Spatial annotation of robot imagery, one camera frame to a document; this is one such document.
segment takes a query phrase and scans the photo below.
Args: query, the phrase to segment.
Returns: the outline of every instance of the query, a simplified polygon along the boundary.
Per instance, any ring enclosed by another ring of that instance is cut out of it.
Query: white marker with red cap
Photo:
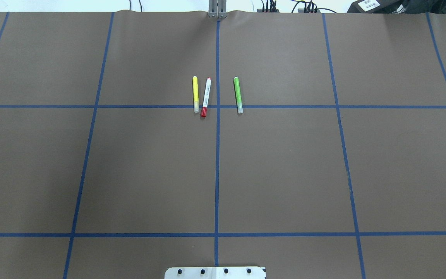
[[[211,90],[211,78],[206,79],[206,90],[204,92],[204,101],[202,102],[201,117],[206,117],[208,112],[209,91]]]

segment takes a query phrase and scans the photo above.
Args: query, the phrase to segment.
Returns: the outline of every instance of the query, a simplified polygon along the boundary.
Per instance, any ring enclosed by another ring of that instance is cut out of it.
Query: yellow highlighter
[[[194,91],[194,113],[199,113],[199,85],[196,76],[192,78],[192,90]]]

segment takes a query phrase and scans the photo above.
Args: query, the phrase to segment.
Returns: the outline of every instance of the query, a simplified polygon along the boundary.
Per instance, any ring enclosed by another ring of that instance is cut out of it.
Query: red marker cap
[[[206,117],[206,113],[208,112],[208,108],[207,107],[202,107],[201,110],[201,117]]]

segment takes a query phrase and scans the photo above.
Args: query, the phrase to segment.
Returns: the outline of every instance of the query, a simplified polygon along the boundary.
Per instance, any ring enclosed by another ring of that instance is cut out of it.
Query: green highlighter
[[[233,84],[235,85],[235,97],[237,98],[237,112],[244,113],[244,109],[242,108],[242,97],[240,96],[240,81],[236,76],[233,78]]]

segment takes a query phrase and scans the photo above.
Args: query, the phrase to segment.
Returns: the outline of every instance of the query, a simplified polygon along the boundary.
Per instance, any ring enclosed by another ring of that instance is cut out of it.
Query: marker
[[[233,84],[235,85],[235,97],[237,99],[237,113],[244,113],[242,97],[240,96],[240,81],[237,76],[233,78]]]
[[[192,78],[192,90],[194,92],[194,113],[199,113],[199,85],[196,76]]]
[[[206,117],[208,111],[209,91],[211,90],[211,78],[206,79],[206,90],[204,91],[204,101],[202,102],[201,117]]]

